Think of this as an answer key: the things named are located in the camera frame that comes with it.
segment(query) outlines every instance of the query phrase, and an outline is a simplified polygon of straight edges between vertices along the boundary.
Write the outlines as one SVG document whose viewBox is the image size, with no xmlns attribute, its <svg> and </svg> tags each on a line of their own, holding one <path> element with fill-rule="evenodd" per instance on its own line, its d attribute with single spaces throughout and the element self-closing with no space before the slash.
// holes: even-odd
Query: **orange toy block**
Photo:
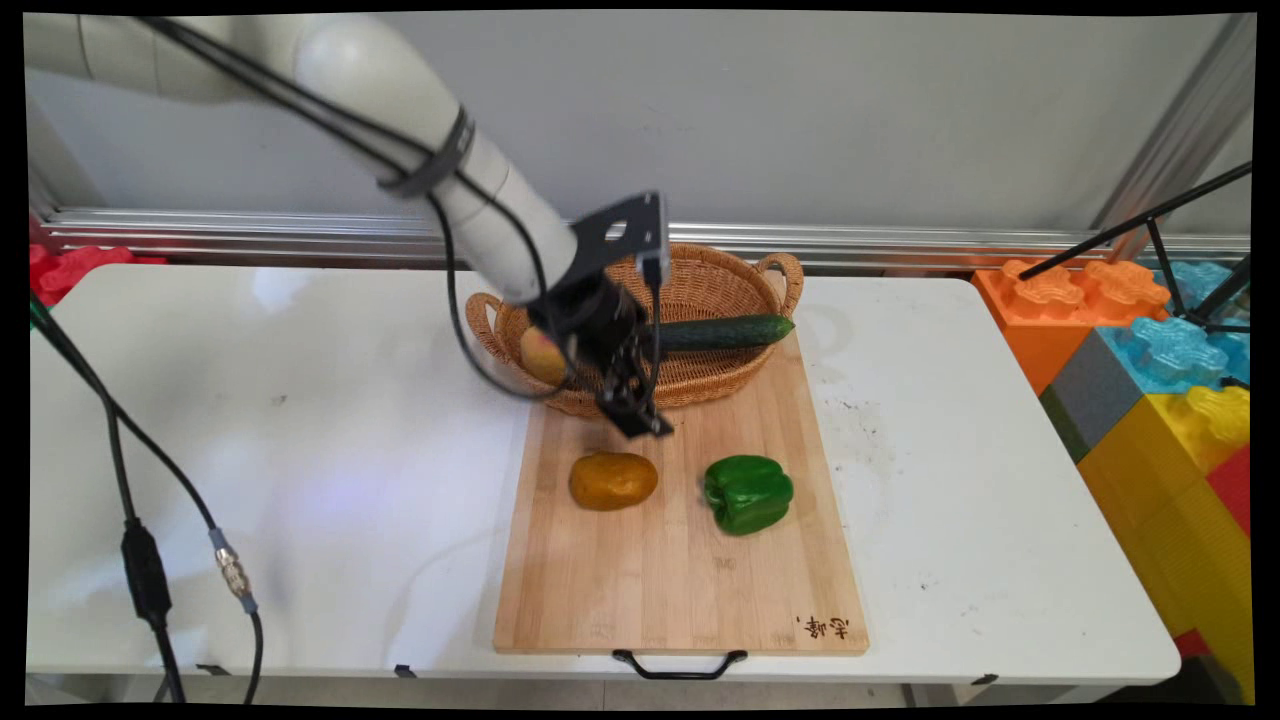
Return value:
<svg viewBox="0 0 1280 720">
<path fill-rule="evenodd" d="M 1135 263 L 1093 260 L 1084 266 L 1080 286 L 1084 302 L 1097 316 L 1096 325 L 1128 325 L 1138 318 L 1160 319 L 1169 302 L 1169 288 Z"/>
<path fill-rule="evenodd" d="M 1169 290 L 1142 265 L 1093 260 L 1083 273 L 1059 265 L 1029 281 L 1018 279 L 1030 266 L 1009 260 L 998 272 L 975 272 L 973 283 L 1036 395 L 1053 382 L 1089 328 L 1167 316 Z"/>
</svg>

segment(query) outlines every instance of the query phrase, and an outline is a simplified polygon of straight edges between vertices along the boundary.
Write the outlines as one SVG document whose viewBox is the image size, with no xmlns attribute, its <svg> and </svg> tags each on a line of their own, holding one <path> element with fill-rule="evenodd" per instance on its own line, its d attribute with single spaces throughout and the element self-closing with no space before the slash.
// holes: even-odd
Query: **yellow toy block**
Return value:
<svg viewBox="0 0 1280 720">
<path fill-rule="evenodd" d="M 1153 400 L 1161 397 L 1166 396 L 1139 398 L 1085 456 L 1089 474 L 1111 483 L 1134 528 L 1204 482 L 1194 459 L 1156 410 Z"/>
<path fill-rule="evenodd" d="M 1249 538 L 1208 483 L 1197 483 L 1138 528 L 1179 606 L 1253 702 Z"/>
<path fill-rule="evenodd" d="M 1147 591 L 1147 597 L 1151 598 L 1156 612 L 1164 620 L 1170 637 L 1176 638 L 1183 633 L 1193 630 L 1196 625 L 1178 602 L 1178 594 L 1169 584 L 1169 579 L 1165 578 L 1164 570 L 1160 569 L 1156 559 L 1139 541 L 1138 529 L 1129 521 L 1129 516 L 1125 514 L 1120 501 L 1120 495 L 1112 487 L 1105 471 L 1098 470 L 1098 459 L 1091 452 L 1076 465 L 1076 469 L 1089 487 L 1089 492 L 1093 493 L 1093 500 L 1102 510 L 1102 515 L 1107 519 L 1111 533 L 1115 534 L 1116 542 L 1120 543 L 1125 557 L 1129 559 L 1129 565 L 1133 566 L 1134 574 L 1138 575 L 1143 589 Z"/>
<path fill-rule="evenodd" d="M 1193 387 L 1187 395 L 1153 395 L 1152 405 L 1174 436 L 1208 475 L 1249 443 L 1249 391 L 1228 387 L 1215 392 Z"/>
</svg>

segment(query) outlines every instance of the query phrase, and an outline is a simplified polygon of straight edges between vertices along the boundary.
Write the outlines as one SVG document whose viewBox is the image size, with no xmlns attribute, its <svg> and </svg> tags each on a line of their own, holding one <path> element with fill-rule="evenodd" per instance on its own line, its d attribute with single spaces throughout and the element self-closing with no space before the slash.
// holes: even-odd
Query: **black mounting bracket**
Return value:
<svg viewBox="0 0 1280 720">
<path fill-rule="evenodd" d="M 557 287 L 573 284 L 627 255 L 635 255 L 637 268 L 645 260 L 659 260 L 666 281 L 671 264 L 666 208 L 657 191 L 641 192 L 571 224 L 577 254 Z"/>
<path fill-rule="evenodd" d="M 1174 278 L 1174 270 L 1169 263 L 1169 254 L 1165 250 L 1165 240 L 1160 234 L 1160 227 L 1156 224 L 1156 220 L 1162 215 L 1167 215 L 1169 213 L 1172 213 L 1174 210 L 1181 208 L 1183 205 L 1187 205 L 1193 200 L 1203 197 L 1210 192 L 1219 190 L 1220 187 L 1225 187 L 1251 174 L 1253 174 L 1253 160 L 1236 165 L 1235 168 L 1231 168 L 1230 170 L 1217 176 L 1216 178 L 1208 179 L 1188 190 L 1187 192 L 1183 192 L 1181 195 L 1166 200 L 1160 205 L 1151 208 L 1149 210 L 1138 213 L 1137 215 L 1129 218 L 1128 220 L 1100 232 L 1098 234 L 1091 237 L 1089 240 L 1085 240 L 1079 245 L 1075 245 L 1074 247 L 1069 247 L 1062 252 L 1059 252 L 1057 255 L 1050 258 L 1048 260 L 1044 260 L 1043 263 L 1038 263 L 1036 265 L 1032 265 L 1030 268 L 1027 268 L 1025 270 L 1018 274 L 1018 279 L 1029 281 L 1051 268 L 1056 268 L 1062 263 L 1071 260 L 1073 258 L 1076 258 L 1084 252 L 1088 252 L 1089 250 L 1093 250 L 1094 247 L 1111 242 L 1112 240 L 1120 237 L 1121 234 L 1129 231 L 1134 231 L 1146 225 L 1147 232 L 1151 236 L 1151 245 L 1156 249 L 1156 259 L 1160 263 L 1160 272 L 1161 274 L 1165 275 L 1165 284 L 1166 287 L 1169 287 L 1170 299 L 1172 300 L 1174 304 L 1174 316 L 1183 318 L 1189 323 L 1199 325 L 1204 329 L 1204 332 L 1208 333 L 1213 332 L 1247 333 L 1249 332 L 1248 325 L 1240 325 L 1240 327 L 1217 325 L 1213 324 L 1210 320 L 1210 318 L 1213 315 L 1213 311 L 1217 310 L 1224 302 L 1229 301 L 1231 296 L 1243 290 L 1244 286 L 1249 284 L 1249 277 L 1251 277 L 1249 270 L 1252 268 L 1249 263 L 1249 255 L 1245 255 L 1244 259 L 1236 263 L 1235 268 L 1231 269 L 1231 274 L 1225 281 L 1222 281 L 1222 283 L 1219 284 L 1217 288 L 1210 292 L 1208 296 L 1198 306 L 1187 307 L 1185 305 L 1183 305 L 1181 293 L 1178 290 L 1178 279 Z"/>
</svg>

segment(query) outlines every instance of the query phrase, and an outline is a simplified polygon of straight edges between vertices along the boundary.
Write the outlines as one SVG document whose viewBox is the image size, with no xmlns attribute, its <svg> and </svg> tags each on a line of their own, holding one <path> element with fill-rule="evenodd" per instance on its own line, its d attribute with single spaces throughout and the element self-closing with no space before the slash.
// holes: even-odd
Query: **cucumber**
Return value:
<svg viewBox="0 0 1280 720">
<path fill-rule="evenodd" d="M 662 324 L 663 352 L 698 350 L 741 350 L 773 345 L 787 337 L 795 323 L 782 315 L 741 315 L 712 320 L 687 320 Z M 652 341 L 652 328 L 646 328 L 645 345 Z"/>
</svg>

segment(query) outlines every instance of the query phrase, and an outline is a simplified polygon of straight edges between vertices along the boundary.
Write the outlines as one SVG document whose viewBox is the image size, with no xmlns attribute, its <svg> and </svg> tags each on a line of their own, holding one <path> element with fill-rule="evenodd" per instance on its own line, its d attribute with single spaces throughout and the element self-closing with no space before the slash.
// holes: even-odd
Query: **gray toy block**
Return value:
<svg viewBox="0 0 1280 720">
<path fill-rule="evenodd" d="M 1053 391 L 1088 450 L 1097 447 L 1143 395 L 1097 328 L 1053 378 Z"/>
<path fill-rule="evenodd" d="M 1089 454 L 1091 448 L 1084 445 L 1080 430 L 1066 415 L 1066 410 L 1062 409 L 1062 401 L 1057 398 L 1057 389 L 1053 387 L 1053 383 L 1050 383 L 1044 388 L 1044 392 L 1041 393 L 1041 406 L 1044 409 L 1044 414 L 1048 415 L 1048 420 L 1053 423 L 1053 429 L 1057 430 L 1059 439 L 1062 441 L 1068 455 L 1071 456 L 1071 462 L 1079 464 Z"/>
</svg>

